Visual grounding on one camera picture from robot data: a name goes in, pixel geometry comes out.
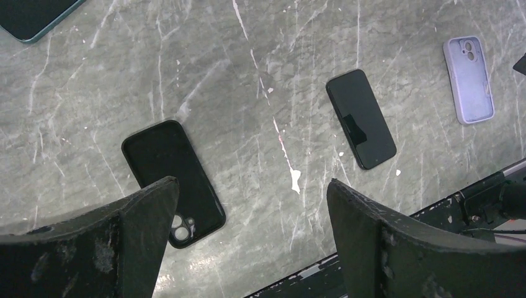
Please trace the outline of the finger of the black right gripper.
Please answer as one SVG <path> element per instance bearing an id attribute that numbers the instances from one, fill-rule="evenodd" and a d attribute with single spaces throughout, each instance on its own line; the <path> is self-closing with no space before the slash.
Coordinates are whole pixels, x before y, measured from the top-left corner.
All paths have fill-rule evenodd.
<path id="1" fill-rule="evenodd" d="M 514 65 L 513 70 L 516 72 L 526 75 L 526 54 L 524 54 Z"/>

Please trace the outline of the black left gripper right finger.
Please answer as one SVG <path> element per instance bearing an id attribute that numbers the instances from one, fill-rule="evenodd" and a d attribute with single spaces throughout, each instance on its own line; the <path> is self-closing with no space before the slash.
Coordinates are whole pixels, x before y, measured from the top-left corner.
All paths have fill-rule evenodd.
<path id="1" fill-rule="evenodd" d="M 326 193 L 350 297 L 524 297 L 525 247 L 432 227 L 337 179 Z"/>

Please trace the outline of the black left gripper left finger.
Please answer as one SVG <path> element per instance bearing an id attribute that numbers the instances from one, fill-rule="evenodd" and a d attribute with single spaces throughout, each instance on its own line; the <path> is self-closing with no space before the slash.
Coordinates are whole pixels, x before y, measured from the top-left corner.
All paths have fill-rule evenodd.
<path id="1" fill-rule="evenodd" d="M 20 235 L 1 236 L 2 297 L 151 297 L 179 197 L 177 179 Z"/>

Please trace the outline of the black phone case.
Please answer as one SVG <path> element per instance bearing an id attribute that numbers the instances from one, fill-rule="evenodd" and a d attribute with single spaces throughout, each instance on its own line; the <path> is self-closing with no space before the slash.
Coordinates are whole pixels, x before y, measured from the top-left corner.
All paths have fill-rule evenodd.
<path id="1" fill-rule="evenodd" d="M 179 198 L 169 243 L 182 249 L 215 232 L 226 214 L 183 129 L 166 120 L 127 137 L 122 153 L 140 187 L 172 176 Z"/>

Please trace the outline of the black smartphone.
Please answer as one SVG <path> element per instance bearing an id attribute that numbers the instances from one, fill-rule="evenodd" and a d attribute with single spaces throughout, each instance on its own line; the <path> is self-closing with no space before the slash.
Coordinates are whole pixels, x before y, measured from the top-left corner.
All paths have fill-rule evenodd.
<path id="1" fill-rule="evenodd" d="M 363 70 L 330 79 L 326 91 L 361 169 L 370 170 L 395 156 L 395 142 Z"/>

